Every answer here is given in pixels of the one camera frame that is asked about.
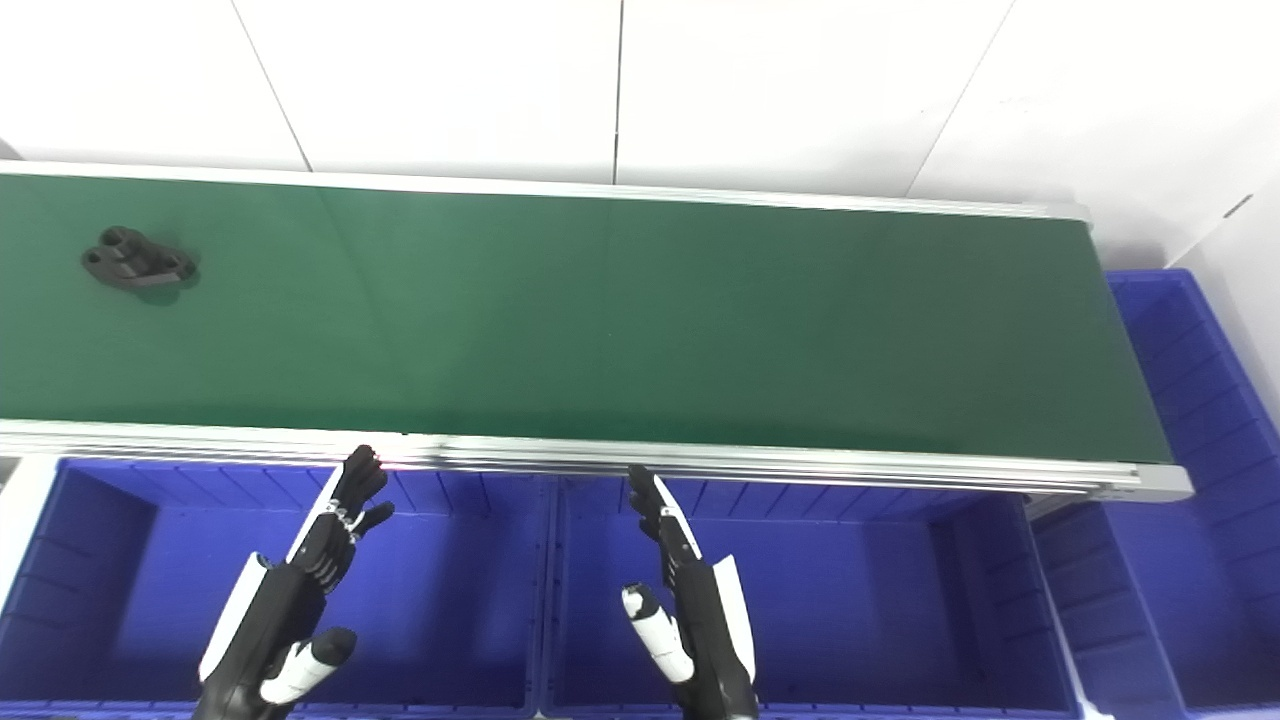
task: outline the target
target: metal rail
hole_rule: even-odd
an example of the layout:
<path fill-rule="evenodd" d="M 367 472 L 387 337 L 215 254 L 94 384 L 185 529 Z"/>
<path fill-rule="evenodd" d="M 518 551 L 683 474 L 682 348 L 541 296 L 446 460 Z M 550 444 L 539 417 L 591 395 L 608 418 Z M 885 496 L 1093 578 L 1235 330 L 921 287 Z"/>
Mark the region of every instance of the metal rail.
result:
<path fill-rule="evenodd" d="M 1190 495 L 1176 466 L 977 455 L 196 425 L 0 420 L 0 455 L 329 465 L 367 443 L 393 469 L 611 475 L 640 462 L 676 478 L 982 489 L 1062 500 Z"/>

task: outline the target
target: robotic arm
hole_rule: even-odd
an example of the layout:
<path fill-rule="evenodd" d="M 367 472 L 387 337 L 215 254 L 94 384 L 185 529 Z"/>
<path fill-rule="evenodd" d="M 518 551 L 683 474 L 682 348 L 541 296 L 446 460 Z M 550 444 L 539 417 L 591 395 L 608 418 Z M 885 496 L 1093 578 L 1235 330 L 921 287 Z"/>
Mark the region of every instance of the robotic arm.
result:
<path fill-rule="evenodd" d="M 684 511 L 662 478 L 628 468 L 631 507 L 640 529 L 660 548 L 663 584 L 676 597 L 676 616 L 643 583 L 622 588 L 631 626 L 658 669 L 676 687 L 685 720 L 759 717 L 755 648 L 733 556 L 708 565 Z"/>
<path fill-rule="evenodd" d="M 356 542 L 396 511 L 390 502 L 364 509 L 385 486 L 372 448 L 360 446 L 330 474 L 284 562 L 248 557 L 200 661 L 204 691 L 192 720 L 283 720 L 351 657 L 356 633 L 312 633 Z"/>

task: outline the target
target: blue storage crate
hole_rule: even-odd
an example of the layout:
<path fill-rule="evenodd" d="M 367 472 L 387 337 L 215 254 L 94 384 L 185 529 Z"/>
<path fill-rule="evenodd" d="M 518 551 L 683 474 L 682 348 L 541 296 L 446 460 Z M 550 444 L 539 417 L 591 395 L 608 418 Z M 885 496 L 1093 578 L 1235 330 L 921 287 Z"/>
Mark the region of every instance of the blue storage crate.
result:
<path fill-rule="evenodd" d="M 765 717 L 1076 716 L 1019 497 L 669 486 L 708 560 L 737 559 Z M 678 715 L 621 607 L 660 582 L 625 483 L 566 479 L 557 512 L 543 712 Z"/>
<path fill-rule="evenodd" d="M 65 462 L 0 615 L 0 717 L 189 716 L 244 559 L 283 559 L 328 474 Z M 389 475 L 321 620 L 356 653 L 298 715 L 531 716 L 554 483 Z"/>
<path fill-rule="evenodd" d="M 1119 720 L 1280 717 L 1280 439 L 1189 273 L 1110 282 L 1197 496 L 1036 523 L 1085 694 Z"/>

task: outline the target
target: white wall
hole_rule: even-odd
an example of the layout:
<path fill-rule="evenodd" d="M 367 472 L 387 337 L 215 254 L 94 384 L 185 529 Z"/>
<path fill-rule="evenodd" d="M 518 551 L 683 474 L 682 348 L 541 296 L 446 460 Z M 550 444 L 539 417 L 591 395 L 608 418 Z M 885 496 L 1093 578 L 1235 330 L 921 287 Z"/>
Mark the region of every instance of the white wall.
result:
<path fill-rule="evenodd" d="M 0 3 L 0 138 L 27 160 L 305 169 L 227 0 Z"/>
<path fill-rule="evenodd" d="M 236 0 L 316 170 L 608 183 L 620 0 Z"/>
<path fill-rule="evenodd" d="M 1012 0 L 627 0 L 618 182 L 901 197 Z"/>
<path fill-rule="evenodd" d="M 1271 418 L 1280 420 L 1280 172 L 1176 264 L 1196 273 Z"/>

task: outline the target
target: black metal part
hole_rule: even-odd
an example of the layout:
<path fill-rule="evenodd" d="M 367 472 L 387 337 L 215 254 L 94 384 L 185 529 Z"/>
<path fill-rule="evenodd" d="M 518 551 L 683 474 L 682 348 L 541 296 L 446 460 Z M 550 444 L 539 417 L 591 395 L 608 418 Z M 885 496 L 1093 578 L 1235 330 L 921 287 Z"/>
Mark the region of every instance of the black metal part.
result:
<path fill-rule="evenodd" d="M 177 283 L 196 274 L 196 261 L 182 250 L 120 225 L 102 231 L 97 245 L 81 254 L 81 264 L 100 282 L 123 290 Z"/>

